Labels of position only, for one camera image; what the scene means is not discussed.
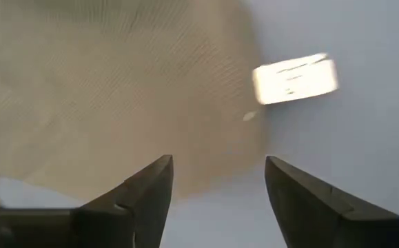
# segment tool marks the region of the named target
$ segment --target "white label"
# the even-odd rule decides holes
[[[262,65],[253,71],[253,81],[261,104],[304,99],[338,88],[336,66],[326,54]]]

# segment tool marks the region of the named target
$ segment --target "fabric texture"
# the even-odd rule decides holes
[[[206,190],[265,157],[257,66],[236,0],[0,0],[0,175],[91,199],[173,154]]]

